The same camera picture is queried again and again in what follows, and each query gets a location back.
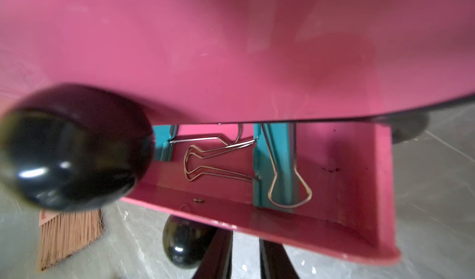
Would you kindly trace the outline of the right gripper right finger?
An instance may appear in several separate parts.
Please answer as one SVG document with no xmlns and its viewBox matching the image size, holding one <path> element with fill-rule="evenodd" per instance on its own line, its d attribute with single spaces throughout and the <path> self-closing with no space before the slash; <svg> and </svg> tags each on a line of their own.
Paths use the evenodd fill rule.
<svg viewBox="0 0 475 279">
<path fill-rule="evenodd" d="M 299 279 L 282 244 L 259 239 L 262 279 Z"/>
</svg>

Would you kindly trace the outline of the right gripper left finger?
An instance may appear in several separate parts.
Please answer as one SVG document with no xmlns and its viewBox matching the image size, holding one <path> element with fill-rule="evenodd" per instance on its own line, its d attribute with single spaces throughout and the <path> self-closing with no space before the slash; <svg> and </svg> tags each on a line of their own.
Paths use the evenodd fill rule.
<svg viewBox="0 0 475 279">
<path fill-rule="evenodd" d="M 193 279 L 230 279 L 233 232 L 217 229 Z"/>
</svg>

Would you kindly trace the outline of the teal binder clip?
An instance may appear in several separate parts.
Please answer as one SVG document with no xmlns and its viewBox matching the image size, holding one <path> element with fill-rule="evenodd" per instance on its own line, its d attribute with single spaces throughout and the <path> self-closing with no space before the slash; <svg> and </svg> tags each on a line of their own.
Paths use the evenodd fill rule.
<svg viewBox="0 0 475 279">
<path fill-rule="evenodd" d="M 293 212 L 312 199 L 298 171 L 296 123 L 256 123 L 253 149 L 255 207 Z"/>
<path fill-rule="evenodd" d="M 170 162 L 173 157 L 173 141 L 178 133 L 178 125 L 160 125 L 152 128 L 155 136 L 154 160 Z"/>
</svg>

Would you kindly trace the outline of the black pink drawer cabinet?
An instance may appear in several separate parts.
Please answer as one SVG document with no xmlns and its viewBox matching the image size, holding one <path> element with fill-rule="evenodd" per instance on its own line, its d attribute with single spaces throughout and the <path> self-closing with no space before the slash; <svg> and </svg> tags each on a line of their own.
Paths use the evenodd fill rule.
<svg viewBox="0 0 475 279">
<path fill-rule="evenodd" d="M 393 264 L 387 120 L 474 97 L 475 0 L 1 0 L 1 182 L 50 211 L 123 199 Z M 252 205 L 256 123 L 296 123 L 293 212 Z"/>
</svg>

